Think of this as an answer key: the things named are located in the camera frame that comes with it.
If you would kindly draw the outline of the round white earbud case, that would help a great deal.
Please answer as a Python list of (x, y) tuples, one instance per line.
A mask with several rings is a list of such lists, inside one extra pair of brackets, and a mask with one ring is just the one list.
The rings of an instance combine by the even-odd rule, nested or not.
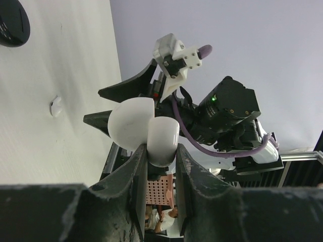
[(180, 125), (167, 116), (156, 116), (154, 100), (136, 97), (118, 104), (108, 118), (110, 138), (123, 149), (146, 145), (148, 161), (156, 167), (172, 164), (178, 147)]

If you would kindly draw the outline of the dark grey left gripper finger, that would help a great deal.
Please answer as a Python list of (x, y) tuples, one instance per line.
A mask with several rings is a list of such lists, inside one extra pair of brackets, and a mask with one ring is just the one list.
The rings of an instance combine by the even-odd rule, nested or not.
[(125, 100), (146, 94), (149, 91), (150, 81), (157, 68), (157, 62), (152, 59), (138, 74), (120, 83), (102, 88), (98, 91), (100, 97), (121, 103)]
[(84, 116), (83, 122), (85, 124), (88, 124), (96, 129), (100, 130), (105, 135), (110, 137), (109, 131), (108, 131), (108, 121), (109, 121), (109, 117), (111, 115), (111, 112), (112, 111), (109, 110), (109, 111), (87, 114)]

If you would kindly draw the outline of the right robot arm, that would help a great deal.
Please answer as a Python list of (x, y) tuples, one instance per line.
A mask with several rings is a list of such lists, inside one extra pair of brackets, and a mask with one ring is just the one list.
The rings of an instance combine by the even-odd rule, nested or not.
[(217, 152), (239, 153), (230, 165), (238, 175), (283, 168), (274, 134), (265, 132), (258, 120), (260, 108), (253, 89), (227, 76), (197, 105), (184, 88), (180, 88), (181, 98), (173, 94), (160, 101), (165, 83), (164, 74), (152, 83), (149, 75), (141, 74), (101, 89), (99, 95), (117, 103), (151, 97), (155, 100), (156, 116), (174, 117), (176, 105), (181, 118), (180, 136), (199, 145), (213, 146)]

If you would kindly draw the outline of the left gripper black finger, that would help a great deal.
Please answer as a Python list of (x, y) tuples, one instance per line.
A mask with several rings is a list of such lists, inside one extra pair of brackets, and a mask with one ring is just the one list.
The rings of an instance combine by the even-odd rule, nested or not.
[(236, 188), (176, 153), (178, 225), (184, 241), (322, 241), (322, 190)]
[(91, 187), (2, 185), (1, 241), (143, 241), (147, 150)]

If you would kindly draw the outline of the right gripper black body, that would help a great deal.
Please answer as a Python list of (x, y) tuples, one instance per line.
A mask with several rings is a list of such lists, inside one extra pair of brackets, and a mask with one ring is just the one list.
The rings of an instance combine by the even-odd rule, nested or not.
[(175, 117), (172, 108), (172, 95), (170, 94), (162, 101), (162, 95), (165, 93), (166, 76), (160, 71), (150, 87), (150, 97), (154, 100), (155, 116)]

